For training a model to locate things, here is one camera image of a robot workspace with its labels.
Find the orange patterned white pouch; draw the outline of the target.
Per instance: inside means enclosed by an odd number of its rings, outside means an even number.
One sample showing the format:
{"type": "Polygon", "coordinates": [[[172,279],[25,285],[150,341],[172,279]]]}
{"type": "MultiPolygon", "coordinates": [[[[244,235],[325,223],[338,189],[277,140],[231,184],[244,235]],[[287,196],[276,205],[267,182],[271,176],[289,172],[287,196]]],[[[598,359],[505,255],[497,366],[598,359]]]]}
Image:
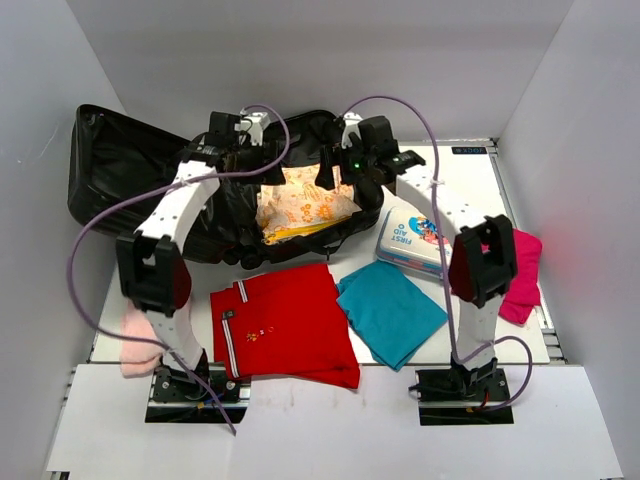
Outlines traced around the orange patterned white pouch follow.
{"type": "Polygon", "coordinates": [[[355,202],[354,187],[340,183],[338,167],[333,168],[332,190],[315,184],[319,169],[318,164],[284,168],[284,185],[261,186],[256,222],[265,244],[319,232],[361,211],[355,202]]]}

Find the teal shirt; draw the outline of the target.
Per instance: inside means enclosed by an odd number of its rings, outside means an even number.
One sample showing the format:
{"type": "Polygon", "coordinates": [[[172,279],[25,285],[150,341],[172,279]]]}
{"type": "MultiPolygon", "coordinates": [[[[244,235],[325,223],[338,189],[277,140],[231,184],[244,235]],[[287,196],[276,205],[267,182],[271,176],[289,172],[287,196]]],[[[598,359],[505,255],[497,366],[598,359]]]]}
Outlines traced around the teal shirt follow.
{"type": "Polygon", "coordinates": [[[343,277],[337,304],[372,358],[400,370],[443,325],[447,313],[395,266],[376,261],[343,277]]]}

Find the red polo shirt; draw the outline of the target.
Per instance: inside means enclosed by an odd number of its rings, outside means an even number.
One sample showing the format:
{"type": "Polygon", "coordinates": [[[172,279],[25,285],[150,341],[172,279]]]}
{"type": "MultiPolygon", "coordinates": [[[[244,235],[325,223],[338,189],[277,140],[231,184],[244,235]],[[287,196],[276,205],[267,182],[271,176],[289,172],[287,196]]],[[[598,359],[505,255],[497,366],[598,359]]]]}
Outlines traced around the red polo shirt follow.
{"type": "Polygon", "coordinates": [[[356,390],[360,367],[337,298],[322,263],[211,293],[214,360],[233,380],[292,376],[356,390]]]}

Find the magenta garment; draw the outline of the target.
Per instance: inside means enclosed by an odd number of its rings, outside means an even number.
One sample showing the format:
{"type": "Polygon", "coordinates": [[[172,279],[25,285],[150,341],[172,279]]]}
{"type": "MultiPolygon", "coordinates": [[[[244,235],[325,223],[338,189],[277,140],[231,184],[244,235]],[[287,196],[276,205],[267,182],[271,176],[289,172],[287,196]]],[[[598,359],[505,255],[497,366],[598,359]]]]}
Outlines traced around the magenta garment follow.
{"type": "Polygon", "coordinates": [[[539,263],[542,254],[541,241],[526,232],[513,230],[517,275],[510,284],[499,309],[484,308],[485,318],[500,317],[507,322],[522,326],[536,306],[540,306],[538,288],[539,263]]]}

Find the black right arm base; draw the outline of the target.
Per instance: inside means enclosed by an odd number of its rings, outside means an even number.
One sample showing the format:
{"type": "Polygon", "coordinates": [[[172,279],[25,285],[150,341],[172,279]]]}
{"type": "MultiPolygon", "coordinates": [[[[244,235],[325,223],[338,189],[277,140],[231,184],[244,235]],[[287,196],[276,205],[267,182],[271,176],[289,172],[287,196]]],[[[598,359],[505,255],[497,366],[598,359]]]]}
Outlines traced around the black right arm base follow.
{"type": "Polygon", "coordinates": [[[452,369],[415,372],[409,394],[418,402],[421,426],[489,426],[514,423],[511,406],[493,410],[510,398],[505,372],[498,368],[467,389],[452,369]]]}

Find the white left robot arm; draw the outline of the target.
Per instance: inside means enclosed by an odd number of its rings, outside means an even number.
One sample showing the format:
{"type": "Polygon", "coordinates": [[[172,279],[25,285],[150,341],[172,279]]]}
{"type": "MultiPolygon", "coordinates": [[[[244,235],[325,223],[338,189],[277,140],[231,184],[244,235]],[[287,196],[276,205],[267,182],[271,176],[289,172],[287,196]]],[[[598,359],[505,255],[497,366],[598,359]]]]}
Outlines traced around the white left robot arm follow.
{"type": "Polygon", "coordinates": [[[264,137],[279,117],[263,106],[251,106],[238,115],[212,113],[208,131],[180,152],[175,178],[152,213],[116,242],[121,292],[149,320],[168,365],[181,368],[176,384],[191,399],[209,392],[212,377],[201,368],[206,352],[190,320],[186,239],[222,179],[261,181],[275,170],[288,148],[268,146],[264,137]]]}

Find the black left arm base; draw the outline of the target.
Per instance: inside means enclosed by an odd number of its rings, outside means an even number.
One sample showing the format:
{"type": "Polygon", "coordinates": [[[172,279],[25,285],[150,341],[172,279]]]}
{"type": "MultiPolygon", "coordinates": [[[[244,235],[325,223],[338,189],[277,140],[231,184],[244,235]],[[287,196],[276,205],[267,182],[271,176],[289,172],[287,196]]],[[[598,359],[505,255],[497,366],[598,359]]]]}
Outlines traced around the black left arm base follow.
{"type": "MultiPolygon", "coordinates": [[[[227,377],[221,363],[209,366],[210,386],[231,422],[239,424],[249,406],[251,381],[227,377]]],[[[225,424],[212,395],[182,371],[156,369],[145,414],[151,424],[225,424]]]]}

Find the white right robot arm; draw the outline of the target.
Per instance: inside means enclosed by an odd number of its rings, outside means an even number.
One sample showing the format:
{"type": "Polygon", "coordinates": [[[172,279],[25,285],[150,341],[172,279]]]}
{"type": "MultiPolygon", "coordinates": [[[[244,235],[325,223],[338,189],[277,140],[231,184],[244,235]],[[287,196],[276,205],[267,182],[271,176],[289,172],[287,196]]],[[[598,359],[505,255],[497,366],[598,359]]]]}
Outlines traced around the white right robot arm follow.
{"type": "Polygon", "coordinates": [[[432,221],[437,236],[448,241],[452,250],[441,255],[445,292],[459,300],[459,323],[450,331],[451,384],[459,396],[477,397],[497,365],[498,311],[517,274],[511,221],[483,214],[438,180],[420,155],[401,151],[384,116],[362,119],[347,113],[322,127],[320,142],[319,186],[333,187],[329,175],[334,166],[344,184],[364,179],[392,183],[396,195],[432,221]]]}

